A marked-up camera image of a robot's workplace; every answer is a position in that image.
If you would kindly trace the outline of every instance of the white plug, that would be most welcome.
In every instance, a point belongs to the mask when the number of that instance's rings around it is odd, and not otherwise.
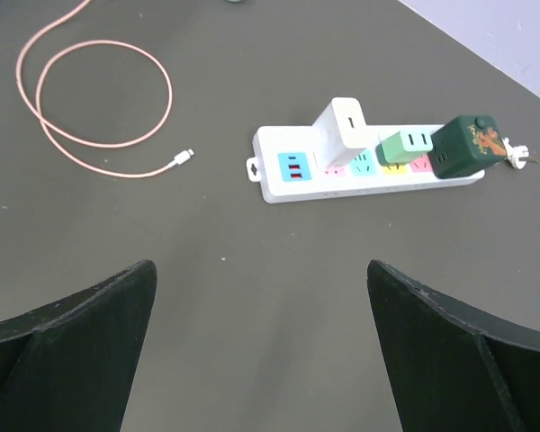
[[[174,157],[174,159],[172,159],[172,162],[170,162],[168,165],[171,168],[182,165],[184,162],[187,162],[188,160],[190,160],[190,158],[192,156],[194,156],[194,150],[189,148],[188,150],[184,150],[184,151],[181,151],[180,153],[178,153]]]
[[[530,150],[527,146],[510,146],[510,138],[502,140],[506,148],[506,160],[515,169],[522,169],[527,162],[537,163],[538,161],[530,157]]]
[[[360,103],[353,97],[336,97],[312,128],[319,132],[321,143],[315,156],[321,169],[344,167],[370,146],[371,133],[366,127]]]

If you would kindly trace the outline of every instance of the gray table surface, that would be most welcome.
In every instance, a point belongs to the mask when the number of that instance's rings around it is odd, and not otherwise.
[[[69,147],[124,170],[196,152],[160,177],[115,181],[63,158],[14,85],[20,47],[76,3],[0,2],[0,320],[154,259],[123,431],[401,430],[365,287],[373,258],[540,329],[540,165],[282,205],[244,169],[257,127],[310,124],[341,95],[370,123],[491,113],[540,158],[540,100],[520,85],[394,0],[94,0],[36,47],[28,85],[68,44],[118,39],[164,62],[175,110],[137,148]],[[44,95],[60,124],[114,141],[148,129],[165,100],[150,64],[112,48],[64,59]]]

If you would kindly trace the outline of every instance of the white power adapter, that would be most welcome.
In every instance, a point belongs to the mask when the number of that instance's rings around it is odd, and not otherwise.
[[[316,162],[321,169],[347,166],[370,144],[360,103],[353,97],[336,97],[314,122],[312,128],[320,134]]]

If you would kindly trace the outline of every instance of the pink cable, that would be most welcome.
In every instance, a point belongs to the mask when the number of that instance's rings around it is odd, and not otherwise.
[[[36,34],[34,34],[26,42],[26,44],[24,45],[24,47],[20,51],[20,55],[18,56],[18,59],[16,60],[16,84],[18,85],[18,91],[20,92],[20,96],[22,97],[22,99],[24,100],[24,102],[26,103],[26,105],[28,106],[30,111],[32,111],[32,113],[36,116],[36,118],[40,122],[40,125],[44,129],[44,133],[49,138],[49,140],[52,142],[52,144],[54,144],[54,146],[56,146],[56,148],[58,150],[60,150],[64,156],[66,156],[70,160],[73,160],[74,162],[79,164],[81,167],[84,167],[86,169],[89,169],[89,170],[94,171],[94,172],[99,173],[99,174],[104,174],[106,176],[114,176],[114,177],[120,177],[120,178],[145,178],[145,177],[157,176],[158,174],[164,173],[165,171],[167,171],[168,169],[174,167],[175,165],[179,165],[179,163],[175,159],[175,160],[169,162],[168,164],[162,166],[159,169],[156,169],[154,171],[150,171],[150,172],[147,172],[147,173],[142,173],[142,174],[127,174],[127,173],[108,171],[106,169],[101,169],[101,168],[99,168],[97,166],[92,166],[90,164],[87,164],[83,160],[81,160],[81,159],[75,157],[74,155],[72,155],[65,148],[63,148],[62,145],[59,142],[57,142],[54,139],[54,137],[52,136],[52,134],[50,132],[50,130],[55,131],[58,134],[62,135],[63,137],[66,137],[69,140],[72,140],[72,141],[74,141],[76,143],[83,144],[83,145],[88,146],[88,147],[96,147],[96,148],[99,148],[99,149],[121,149],[121,148],[124,148],[124,147],[133,146],[133,145],[136,145],[136,144],[142,142],[143,140],[147,140],[152,135],[154,135],[156,132],[158,132],[158,130],[166,122],[166,120],[168,118],[168,115],[170,114],[170,111],[172,110],[172,99],[173,99],[172,83],[170,82],[170,77],[168,76],[168,73],[167,73],[166,69],[164,68],[164,66],[162,66],[162,64],[155,57],[153,57],[151,54],[146,52],[144,49],[141,49],[141,48],[138,48],[138,47],[136,47],[134,45],[130,45],[129,43],[120,42],[120,41],[117,41],[117,40],[87,40],[87,41],[84,41],[84,42],[79,42],[79,43],[77,43],[75,45],[72,45],[71,47],[63,49],[61,52],[59,52],[58,54],[53,56],[50,60],[48,60],[48,62],[46,63],[46,66],[44,67],[44,69],[40,73],[40,78],[38,79],[38,84],[36,85],[36,95],[35,95],[35,100],[36,100],[35,104],[36,104],[36,106],[34,106],[34,104],[32,104],[31,100],[28,98],[28,95],[26,94],[26,91],[24,90],[24,86],[23,86],[23,82],[22,82],[23,63],[24,63],[24,60],[26,58],[26,55],[28,54],[28,51],[32,48],[34,43],[36,43],[36,41],[39,38],[41,38],[42,36],[44,36],[44,34],[46,34],[47,32],[51,31],[52,29],[58,27],[62,23],[65,23],[66,21],[68,21],[71,18],[73,18],[74,16],[76,16],[80,11],[82,11],[86,6],[88,6],[88,4],[90,4],[91,1],[92,0],[84,0],[75,9],[68,12],[66,15],[62,16],[61,18],[57,19],[56,21],[48,24],[46,27],[44,27],[43,29],[38,31]],[[142,135],[141,137],[136,138],[136,139],[131,139],[130,141],[126,141],[126,142],[119,142],[119,143],[116,143],[116,144],[92,142],[92,141],[88,141],[86,139],[81,139],[79,137],[75,137],[74,135],[62,130],[61,128],[59,128],[55,124],[52,124],[51,121],[47,120],[42,115],[41,92],[42,92],[42,87],[44,86],[44,81],[46,80],[46,76],[47,76],[48,72],[50,71],[50,68],[52,67],[52,65],[54,65],[54,63],[56,63],[59,59],[66,56],[67,54],[69,54],[72,51],[80,50],[80,49],[85,48],[85,47],[91,47],[93,45],[114,45],[114,46],[118,46],[118,47],[124,47],[124,48],[127,48],[129,50],[134,50],[134,51],[138,52],[139,54],[145,56],[147,59],[152,60],[152,62],[158,67],[158,69],[160,69],[160,71],[164,75],[164,78],[166,80],[167,89],[168,89],[168,102],[166,104],[166,111],[164,112],[164,115],[162,116],[162,119],[160,119],[160,121],[157,123],[157,125],[154,126],[154,128],[152,130],[150,130],[146,134]],[[193,154],[193,152],[191,150],[187,150],[187,151],[189,152],[190,156]]]

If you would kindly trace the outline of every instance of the white power strip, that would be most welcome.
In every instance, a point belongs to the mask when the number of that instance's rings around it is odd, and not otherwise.
[[[364,152],[349,165],[328,170],[320,169],[315,157],[324,146],[324,136],[319,128],[265,126],[254,137],[255,156],[247,160],[248,178],[260,183],[267,203],[463,186],[483,178],[484,171],[468,177],[437,178],[427,155],[407,165],[382,166],[379,163],[375,153],[380,141],[405,128],[434,132],[442,126],[365,126],[368,133],[364,139],[369,142],[364,143]]]

